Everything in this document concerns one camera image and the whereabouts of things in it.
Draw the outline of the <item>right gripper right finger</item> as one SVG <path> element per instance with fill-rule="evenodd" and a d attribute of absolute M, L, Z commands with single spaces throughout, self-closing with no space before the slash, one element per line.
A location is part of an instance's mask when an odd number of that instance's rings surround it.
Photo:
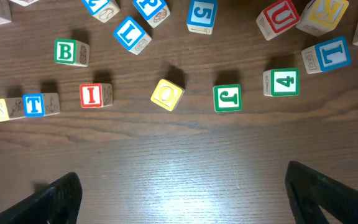
<path fill-rule="evenodd" d="M 296 223 L 327 223 L 325 209 L 341 223 L 358 223 L 358 191 L 300 163 L 288 163 L 285 187 Z"/>

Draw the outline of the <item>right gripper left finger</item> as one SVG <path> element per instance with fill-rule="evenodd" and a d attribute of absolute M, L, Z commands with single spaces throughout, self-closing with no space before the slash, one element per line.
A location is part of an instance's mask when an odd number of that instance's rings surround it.
<path fill-rule="evenodd" d="M 1 212 L 0 224 L 76 224 L 82 195 L 78 175 L 69 172 Z"/>

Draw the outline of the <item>blue T block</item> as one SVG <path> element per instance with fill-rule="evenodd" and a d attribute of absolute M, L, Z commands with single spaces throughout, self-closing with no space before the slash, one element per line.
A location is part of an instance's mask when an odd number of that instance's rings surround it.
<path fill-rule="evenodd" d="M 22 97 L 25 117 L 44 117 L 60 113 L 58 93 L 33 93 Z"/>

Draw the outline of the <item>green B block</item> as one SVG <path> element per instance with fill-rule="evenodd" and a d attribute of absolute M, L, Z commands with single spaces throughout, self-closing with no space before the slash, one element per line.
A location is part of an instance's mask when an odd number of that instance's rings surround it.
<path fill-rule="evenodd" d="M 90 62 L 90 46 L 74 39 L 55 39 L 55 63 L 87 67 Z"/>

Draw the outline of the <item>yellow O block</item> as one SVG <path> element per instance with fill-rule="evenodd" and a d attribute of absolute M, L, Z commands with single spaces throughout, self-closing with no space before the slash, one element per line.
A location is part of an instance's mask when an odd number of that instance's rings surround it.
<path fill-rule="evenodd" d="M 150 100 L 168 111 L 173 111 L 184 92 L 185 90 L 182 87 L 169 80 L 161 79 L 150 97 Z"/>

